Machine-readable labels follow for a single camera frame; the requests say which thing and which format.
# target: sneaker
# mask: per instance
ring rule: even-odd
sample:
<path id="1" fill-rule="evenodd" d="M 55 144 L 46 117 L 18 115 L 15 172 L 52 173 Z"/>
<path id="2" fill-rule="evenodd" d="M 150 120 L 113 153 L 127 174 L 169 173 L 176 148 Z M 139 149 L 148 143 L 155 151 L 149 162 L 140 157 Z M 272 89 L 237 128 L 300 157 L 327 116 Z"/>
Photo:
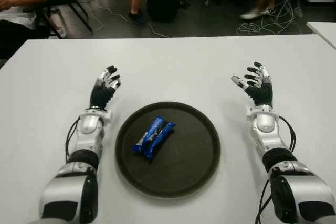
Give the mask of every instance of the sneaker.
<path id="1" fill-rule="evenodd" d="M 240 18 L 244 19 L 244 20 L 252 20 L 252 19 L 256 19 L 256 18 L 259 18 L 261 16 L 264 16 L 264 15 L 270 15 L 274 12 L 275 12 L 274 8 L 271 9 L 269 7 L 267 7 L 264 10 L 253 9 L 253 10 L 249 11 L 248 13 L 240 15 Z"/>
<path id="2" fill-rule="evenodd" d="M 56 29 L 56 31 L 60 34 L 60 36 L 62 38 L 65 38 L 67 36 L 67 32 L 65 31 L 65 29 L 63 27 L 58 27 L 58 29 Z"/>
<path id="3" fill-rule="evenodd" d="M 260 11 L 261 15 L 271 15 L 273 13 L 275 13 L 275 8 L 270 8 L 270 7 L 267 7 L 266 9 Z"/>
<path id="4" fill-rule="evenodd" d="M 258 11 L 257 9 L 253 9 L 249 11 L 248 13 L 240 15 L 240 18 L 244 20 L 252 20 L 252 19 L 259 18 L 260 16 L 262 16 L 260 11 Z"/>
<path id="5" fill-rule="evenodd" d="M 190 6 L 190 3 L 185 0 L 180 0 L 180 5 L 178 6 L 181 9 L 187 9 Z"/>
<path id="6" fill-rule="evenodd" d="M 129 13 L 128 16 L 138 26 L 142 26 L 142 25 L 145 24 L 145 20 L 143 19 L 142 14 L 141 14 L 140 11 L 139 11 L 138 14 Z"/>
<path id="7" fill-rule="evenodd" d="M 58 12 L 59 11 L 59 7 L 58 6 L 52 6 L 51 8 L 50 8 L 50 11 L 51 12 Z"/>

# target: hand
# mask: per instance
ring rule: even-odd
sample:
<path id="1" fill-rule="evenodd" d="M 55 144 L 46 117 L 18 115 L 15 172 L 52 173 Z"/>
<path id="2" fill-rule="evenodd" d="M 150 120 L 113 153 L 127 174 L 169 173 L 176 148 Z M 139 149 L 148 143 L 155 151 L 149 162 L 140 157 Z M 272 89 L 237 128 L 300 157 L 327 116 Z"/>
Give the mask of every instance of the hand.
<path id="1" fill-rule="evenodd" d="M 266 68 L 258 62 L 254 62 L 257 68 L 247 68 L 247 71 L 257 74 L 246 74 L 245 78 L 250 79 L 247 83 L 237 76 L 232 76 L 231 80 L 241 87 L 252 98 L 255 106 L 272 106 L 273 89 L 271 77 Z"/>
<path id="2" fill-rule="evenodd" d="M 0 12 L 3 10 L 9 10 L 13 7 L 11 0 L 0 0 Z"/>
<path id="3" fill-rule="evenodd" d="M 104 110 L 107 103 L 113 97 L 116 89 L 120 86 L 120 75 L 112 76 L 117 69 L 114 66 L 106 68 L 96 80 L 90 98 L 90 107 L 99 107 Z"/>

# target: white table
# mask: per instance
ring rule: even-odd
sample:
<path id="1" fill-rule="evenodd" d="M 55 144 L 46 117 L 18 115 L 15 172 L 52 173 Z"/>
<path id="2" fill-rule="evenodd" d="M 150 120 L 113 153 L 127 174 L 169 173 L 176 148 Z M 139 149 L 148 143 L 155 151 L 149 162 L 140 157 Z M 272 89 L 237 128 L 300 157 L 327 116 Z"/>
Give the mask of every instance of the white table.
<path id="1" fill-rule="evenodd" d="M 336 49 L 336 22 L 308 22 L 307 26 Z"/>
<path id="2" fill-rule="evenodd" d="M 95 223 L 253 223 L 266 172 L 245 121 L 247 95 L 230 77 L 257 60 L 272 74 L 275 110 L 294 127 L 300 161 L 336 192 L 335 51 L 317 35 L 28 41 L 0 70 L 0 219 L 23 224 L 38 217 L 40 194 L 64 163 L 67 131 L 83 109 L 97 75 L 114 64 L 122 86 L 110 108 L 99 172 Z M 114 162 L 122 123 L 159 101 L 187 103 L 215 125 L 222 155 L 203 190 L 156 199 L 129 186 Z M 281 123 L 281 135 L 289 131 Z M 263 220 L 280 223 L 272 206 Z"/>

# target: robotic hand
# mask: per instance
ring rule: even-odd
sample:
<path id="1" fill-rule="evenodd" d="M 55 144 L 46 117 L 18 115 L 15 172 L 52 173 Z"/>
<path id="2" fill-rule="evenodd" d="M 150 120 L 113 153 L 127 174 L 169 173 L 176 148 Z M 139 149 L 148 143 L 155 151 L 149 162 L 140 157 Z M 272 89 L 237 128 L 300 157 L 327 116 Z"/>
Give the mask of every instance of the robotic hand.
<path id="1" fill-rule="evenodd" d="M 237 76 L 232 81 L 254 101 L 247 119 L 259 157 L 268 173 L 275 214 L 284 223 L 336 223 L 335 198 L 328 185 L 297 161 L 279 135 L 279 116 L 273 111 L 272 83 L 266 68 L 247 68 L 256 75 Z"/>
<path id="2" fill-rule="evenodd" d="M 117 69 L 108 67 L 96 80 L 90 98 L 90 108 L 77 121 L 77 141 L 68 154 L 66 164 L 45 188 L 41 200 L 38 224 L 91 223 L 98 213 L 97 169 L 102 153 L 104 127 L 110 123 L 111 111 L 105 110 L 120 86 Z"/>

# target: blue snack wrapper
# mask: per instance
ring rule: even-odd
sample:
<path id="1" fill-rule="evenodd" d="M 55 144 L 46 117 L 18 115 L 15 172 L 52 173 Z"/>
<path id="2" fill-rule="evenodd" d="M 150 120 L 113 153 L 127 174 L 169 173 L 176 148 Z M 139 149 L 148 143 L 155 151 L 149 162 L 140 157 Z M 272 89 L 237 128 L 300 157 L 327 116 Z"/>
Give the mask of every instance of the blue snack wrapper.
<path id="1" fill-rule="evenodd" d="M 142 138 L 133 147 L 134 152 L 142 153 L 148 142 L 151 142 L 163 129 L 165 121 L 159 115 L 155 118 L 154 122 L 142 136 Z"/>
<path id="2" fill-rule="evenodd" d="M 166 126 L 163 128 L 163 130 L 159 133 L 159 135 L 154 139 L 151 146 L 148 148 L 148 150 L 144 150 L 144 155 L 146 158 L 152 160 L 153 159 L 153 152 L 155 148 L 162 143 L 167 135 L 173 130 L 173 127 L 175 127 L 175 123 L 167 123 Z"/>

